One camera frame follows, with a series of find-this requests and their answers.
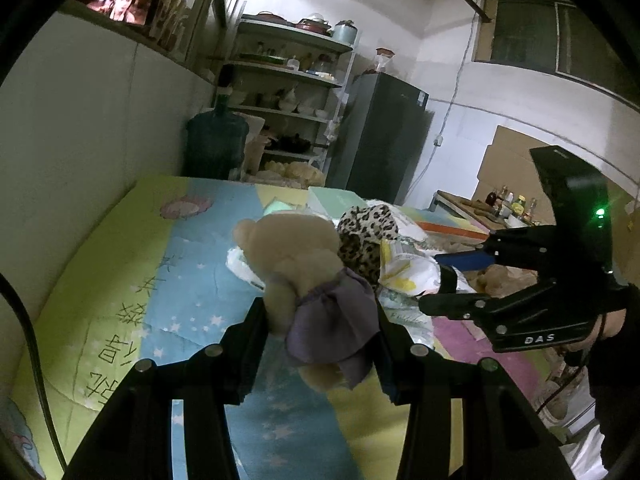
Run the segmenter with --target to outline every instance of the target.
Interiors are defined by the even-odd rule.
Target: teddy bear
[[[366,343],[380,326],[369,283],[338,257],[333,223],[279,212],[244,219],[233,230],[251,270],[263,280],[269,331],[312,389],[354,388],[372,367]]]

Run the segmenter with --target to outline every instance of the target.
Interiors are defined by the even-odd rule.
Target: television screen
[[[148,25],[153,21],[158,0],[79,0],[89,9],[100,12],[114,22]]]

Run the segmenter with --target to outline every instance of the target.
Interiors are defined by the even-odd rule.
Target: woman on screen
[[[135,5],[136,0],[107,0],[110,2],[103,7],[103,13],[109,16],[114,22],[135,23],[136,17],[130,12],[130,8]]]

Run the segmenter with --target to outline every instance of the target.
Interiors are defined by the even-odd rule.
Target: leopard print fabric
[[[380,240],[398,238],[398,226],[385,204],[352,207],[338,224],[338,256],[353,272],[376,287],[380,277]]]

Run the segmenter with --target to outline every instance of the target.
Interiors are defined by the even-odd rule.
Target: gray refrigerator
[[[353,83],[326,186],[402,204],[427,136],[428,95],[385,73]]]

